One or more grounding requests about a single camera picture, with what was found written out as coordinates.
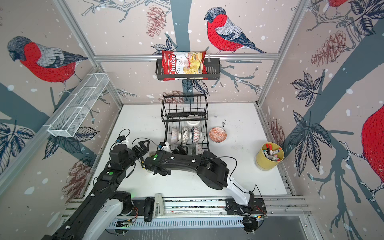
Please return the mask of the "white brown patterned bowl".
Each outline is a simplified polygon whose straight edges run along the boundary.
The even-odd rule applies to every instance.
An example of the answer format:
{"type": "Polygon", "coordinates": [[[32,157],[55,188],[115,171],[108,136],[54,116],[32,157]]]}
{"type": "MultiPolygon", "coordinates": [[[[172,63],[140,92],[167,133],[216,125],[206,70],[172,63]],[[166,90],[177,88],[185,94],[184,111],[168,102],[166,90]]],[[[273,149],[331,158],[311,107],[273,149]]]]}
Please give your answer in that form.
{"type": "Polygon", "coordinates": [[[191,129],[188,127],[182,127],[182,144],[186,145],[191,137],[191,129]]]}

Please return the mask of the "blue patterned bowl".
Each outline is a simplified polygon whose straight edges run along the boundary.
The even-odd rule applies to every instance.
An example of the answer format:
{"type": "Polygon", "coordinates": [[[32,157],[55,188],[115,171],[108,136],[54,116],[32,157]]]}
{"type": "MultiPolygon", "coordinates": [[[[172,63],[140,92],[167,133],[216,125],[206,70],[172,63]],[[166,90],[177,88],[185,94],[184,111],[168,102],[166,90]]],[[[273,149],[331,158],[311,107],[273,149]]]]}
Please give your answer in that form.
{"type": "Polygon", "coordinates": [[[202,137],[202,133],[201,133],[199,127],[193,126],[193,128],[192,128],[192,142],[198,143],[199,140],[201,139],[201,137],[202,137]]]}

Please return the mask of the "white ceramic bowl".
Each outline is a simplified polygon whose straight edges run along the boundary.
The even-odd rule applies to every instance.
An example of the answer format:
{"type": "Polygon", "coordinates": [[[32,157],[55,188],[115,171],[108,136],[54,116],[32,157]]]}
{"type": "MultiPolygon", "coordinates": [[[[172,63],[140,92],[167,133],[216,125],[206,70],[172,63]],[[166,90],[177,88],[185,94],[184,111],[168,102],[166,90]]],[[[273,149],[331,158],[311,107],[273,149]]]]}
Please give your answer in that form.
{"type": "Polygon", "coordinates": [[[199,128],[201,126],[200,117],[198,115],[187,116],[186,126],[189,129],[192,129],[193,127],[199,128]]]}

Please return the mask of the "black two-tier dish rack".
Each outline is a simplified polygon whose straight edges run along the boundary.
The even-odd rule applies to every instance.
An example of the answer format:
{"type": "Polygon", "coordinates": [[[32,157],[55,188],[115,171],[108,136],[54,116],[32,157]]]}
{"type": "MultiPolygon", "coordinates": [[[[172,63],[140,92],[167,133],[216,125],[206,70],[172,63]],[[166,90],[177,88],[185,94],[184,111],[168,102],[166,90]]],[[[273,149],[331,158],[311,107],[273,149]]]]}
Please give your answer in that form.
{"type": "MultiPolygon", "coordinates": [[[[197,95],[167,95],[162,98],[161,119],[165,125],[165,142],[169,144],[171,151],[177,149],[178,145],[182,144],[182,139],[175,145],[171,144],[171,131],[176,128],[182,134],[182,127],[186,126],[187,116],[198,115],[201,120],[199,127],[202,137],[198,144],[201,145],[204,151],[210,149],[208,136],[208,120],[209,108],[207,96],[203,94],[197,95]]],[[[188,154],[193,155],[192,138],[188,141],[188,154]]]]}

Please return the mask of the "red orange patterned bowl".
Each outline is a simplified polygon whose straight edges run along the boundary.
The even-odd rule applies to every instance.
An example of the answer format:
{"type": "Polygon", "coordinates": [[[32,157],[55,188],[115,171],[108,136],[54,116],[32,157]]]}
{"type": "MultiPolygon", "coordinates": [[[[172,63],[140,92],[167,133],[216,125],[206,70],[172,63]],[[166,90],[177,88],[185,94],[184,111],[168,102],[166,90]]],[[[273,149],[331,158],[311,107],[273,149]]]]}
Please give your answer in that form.
{"type": "Polygon", "coordinates": [[[227,132],[221,127],[214,127],[209,131],[210,139],[215,143],[221,143],[226,140],[227,132]]]}

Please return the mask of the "grey green patterned bowl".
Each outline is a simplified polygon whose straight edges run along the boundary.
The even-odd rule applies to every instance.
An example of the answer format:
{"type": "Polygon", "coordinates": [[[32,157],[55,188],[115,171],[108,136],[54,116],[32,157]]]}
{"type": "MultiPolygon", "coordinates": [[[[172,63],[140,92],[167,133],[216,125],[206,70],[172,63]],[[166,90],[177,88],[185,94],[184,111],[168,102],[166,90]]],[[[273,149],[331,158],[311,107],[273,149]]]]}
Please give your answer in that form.
{"type": "Polygon", "coordinates": [[[200,144],[194,143],[193,144],[193,155],[202,155],[204,153],[203,148],[200,144]]]}

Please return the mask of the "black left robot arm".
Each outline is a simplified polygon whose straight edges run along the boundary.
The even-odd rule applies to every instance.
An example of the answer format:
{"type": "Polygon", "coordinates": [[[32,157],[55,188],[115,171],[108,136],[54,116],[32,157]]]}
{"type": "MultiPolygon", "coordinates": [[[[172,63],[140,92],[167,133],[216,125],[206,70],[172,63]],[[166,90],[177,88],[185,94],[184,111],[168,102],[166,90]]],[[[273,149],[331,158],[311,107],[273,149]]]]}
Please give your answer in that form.
{"type": "Polygon", "coordinates": [[[130,213],[131,194],[118,187],[127,176],[127,169],[149,152],[149,145],[149,140],[140,141],[133,149],[126,144],[115,145],[90,194],[60,228],[43,239],[96,240],[119,214],[130,213]]]}

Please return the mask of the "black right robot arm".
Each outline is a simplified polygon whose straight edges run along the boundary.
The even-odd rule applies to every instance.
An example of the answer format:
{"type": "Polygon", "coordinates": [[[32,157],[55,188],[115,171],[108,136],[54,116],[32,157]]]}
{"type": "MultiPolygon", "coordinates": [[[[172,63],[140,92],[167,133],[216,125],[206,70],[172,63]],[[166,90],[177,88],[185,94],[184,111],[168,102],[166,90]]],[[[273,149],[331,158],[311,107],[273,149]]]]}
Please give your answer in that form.
{"type": "Polygon", "coordinates": [[[227,191],[231,196],[226,199],[228,215],[267,216],[264,200],[257,205],[253,191],[241,187],[232,177],[227,164],[209,151],[204,151],[201,155],[189,156],[159,150],[154,156],[144,160],[144,167],[155,175],[161,176],[171,175],[173,170],[195,173],[209,188],[227,191]]]}

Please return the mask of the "red cassava chips bag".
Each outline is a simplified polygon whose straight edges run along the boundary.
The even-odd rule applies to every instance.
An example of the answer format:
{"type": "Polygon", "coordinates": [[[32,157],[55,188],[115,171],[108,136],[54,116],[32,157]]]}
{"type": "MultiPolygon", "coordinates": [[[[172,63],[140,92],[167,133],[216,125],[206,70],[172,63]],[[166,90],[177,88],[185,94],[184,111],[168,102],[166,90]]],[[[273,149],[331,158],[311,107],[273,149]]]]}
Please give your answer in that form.
{"type": "Polygon", "coordinates": [[[206,74],[204,64],[206,51],[203,52],[173,52],[162,51],[163,75],[171,75],[171,78],[164,78],[164,81],[181,80],[174,78],[174,75],[200,75],[206,74]]]}

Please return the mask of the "yellow cup with markers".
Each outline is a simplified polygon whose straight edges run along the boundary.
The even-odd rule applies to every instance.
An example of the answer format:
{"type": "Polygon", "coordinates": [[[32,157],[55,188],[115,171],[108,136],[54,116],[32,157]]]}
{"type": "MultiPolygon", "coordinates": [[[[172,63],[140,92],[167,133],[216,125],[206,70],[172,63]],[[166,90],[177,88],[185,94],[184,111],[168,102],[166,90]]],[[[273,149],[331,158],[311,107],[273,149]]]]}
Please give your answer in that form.
{"type": "Polygon", "coordinates": [[[256,165],[269,171],[276,167],[285,158],[283,149],[275,143],[266,143],[262,146],[255,158],[256,165]]]}

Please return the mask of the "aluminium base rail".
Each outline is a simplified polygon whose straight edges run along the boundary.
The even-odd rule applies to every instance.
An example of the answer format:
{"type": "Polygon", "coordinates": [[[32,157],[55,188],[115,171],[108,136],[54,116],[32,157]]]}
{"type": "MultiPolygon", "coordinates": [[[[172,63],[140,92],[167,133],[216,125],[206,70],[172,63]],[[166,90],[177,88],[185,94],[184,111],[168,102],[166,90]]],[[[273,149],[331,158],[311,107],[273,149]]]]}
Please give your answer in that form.
{"type": "Polygon", "coordinates": [[[146,222],[145,199],[133,198],[134,209],[126,216],[118,215],[103,227],[111,234],[129,230],[162,230],[187,228],[243,228],[261,225],[270,217],[310,216],[303,197],[274,195],[255,199],[255,212],[240,214],[230,210],[234,201],[227,197],[163,198],[153,197],[152,220],[146,222]]]}

